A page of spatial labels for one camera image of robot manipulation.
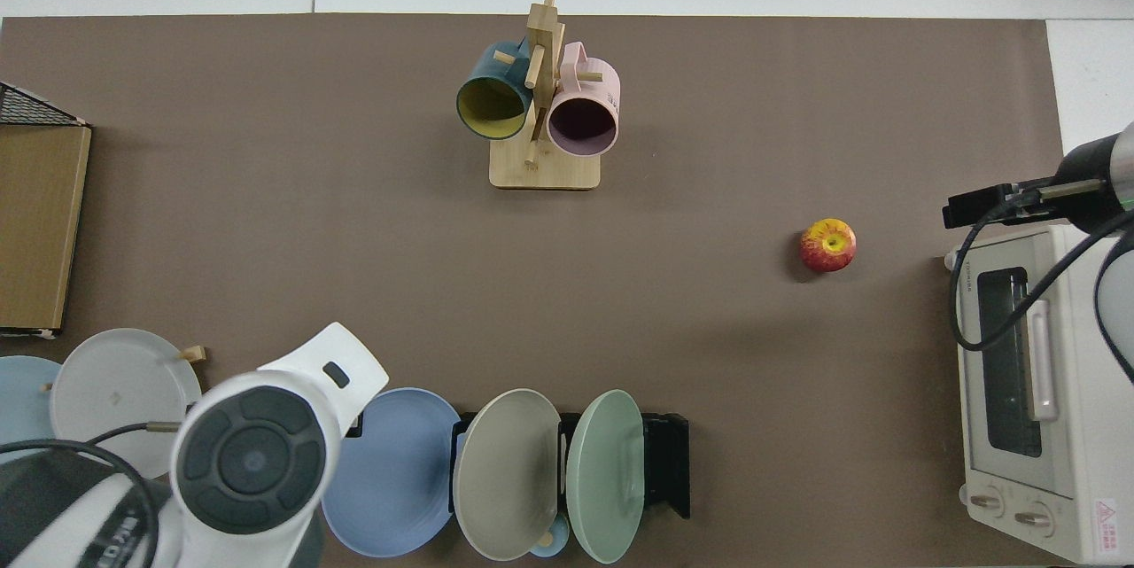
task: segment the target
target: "wooden mug rack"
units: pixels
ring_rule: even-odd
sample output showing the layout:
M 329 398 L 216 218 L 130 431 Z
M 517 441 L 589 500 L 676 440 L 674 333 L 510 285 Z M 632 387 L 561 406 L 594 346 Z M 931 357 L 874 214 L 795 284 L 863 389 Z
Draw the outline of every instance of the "wooden mug rack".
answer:
M 489 181 L 498 188 L 587 189 L 599 186 L 599 156 L 572 156 L 551 143 L 547 116 L 559 80 L 564 24 L 556 0 L 532 3 L 527 14 L 527 43 L 532 62 L 525 86 L 533 92 L 524 127 L 507 139 L 491 141 Z

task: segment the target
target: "oven door handle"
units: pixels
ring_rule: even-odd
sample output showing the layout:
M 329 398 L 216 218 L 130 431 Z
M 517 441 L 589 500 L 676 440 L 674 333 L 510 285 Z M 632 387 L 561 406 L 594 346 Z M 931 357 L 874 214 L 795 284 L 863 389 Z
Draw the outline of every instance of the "oven door handle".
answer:
M 1027 414 L 1036 422 L 1055 422 L 1059 417 L 1051 370 L 1051 334 L 1048 324 L 1048 302 L 1036 300 L 1024 316 L 1024 354 L 1027 357 Z

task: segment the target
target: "apple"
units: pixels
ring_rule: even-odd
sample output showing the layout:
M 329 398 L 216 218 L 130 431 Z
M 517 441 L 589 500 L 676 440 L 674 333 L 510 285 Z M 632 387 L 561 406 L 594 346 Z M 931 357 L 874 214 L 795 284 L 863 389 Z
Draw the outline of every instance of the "apple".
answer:
M 838 218 L 823 218 L 799 237 L 799 260 L 815 272 L 837 272 L 854 260 L 854 229 Z

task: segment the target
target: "blue plate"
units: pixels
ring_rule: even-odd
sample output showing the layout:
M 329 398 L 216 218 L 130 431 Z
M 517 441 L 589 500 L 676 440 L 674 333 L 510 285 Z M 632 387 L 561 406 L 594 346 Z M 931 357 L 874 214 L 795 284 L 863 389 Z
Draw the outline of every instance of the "blue plate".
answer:
M 379 393 L 362 435 L 342 455 L 323 497 L 335 536 L 367 557 L 398 557 L 432 540 L 449 512 L 449 442 L 457 410 L 422 389 Z
M 541 559 L 555 557 L 567 548 L 568 539 L 570 539 L 570 526 L 567 524 L 567 518 L 560 512 L 551 523 L 551 529 L 528 552 Z
M 54 438 L 51 427 L 51 391 L 41 391 L 53 383 L 59 363 L 33 358 L 31 355 L 8 355 L 0 358 L 0 444 L 23 440 Z M 17 451 L 0 455 L 0 464 L 32 455 Z

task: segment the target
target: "mug handle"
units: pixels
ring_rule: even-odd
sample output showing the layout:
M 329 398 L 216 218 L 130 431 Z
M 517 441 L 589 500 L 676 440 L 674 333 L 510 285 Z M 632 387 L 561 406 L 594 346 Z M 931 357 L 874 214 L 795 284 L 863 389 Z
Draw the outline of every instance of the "mug handle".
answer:
M 559 63 L 559 83 L 562 84 L 565 91 L 583 92 L 583 86 L 578 83 L 579 62 L 586 62 L 586 51 L 583 50 L 583 42 L 565 44 L 564 59 Z

